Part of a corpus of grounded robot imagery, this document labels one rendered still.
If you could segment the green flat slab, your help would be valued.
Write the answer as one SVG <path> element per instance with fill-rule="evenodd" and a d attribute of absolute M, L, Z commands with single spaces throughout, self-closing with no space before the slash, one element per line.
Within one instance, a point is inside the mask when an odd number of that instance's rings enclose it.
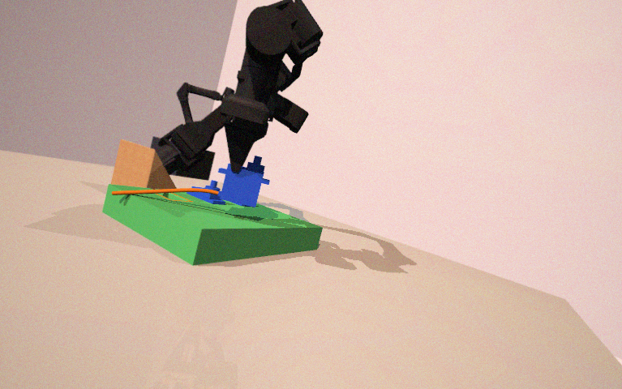
<path fill-rule="evenodd" d="M 191 266 L 317 250 L 322 227 L 256 204 L 220 199 L 217 194 L 108 185 L 102 212 Z"/>

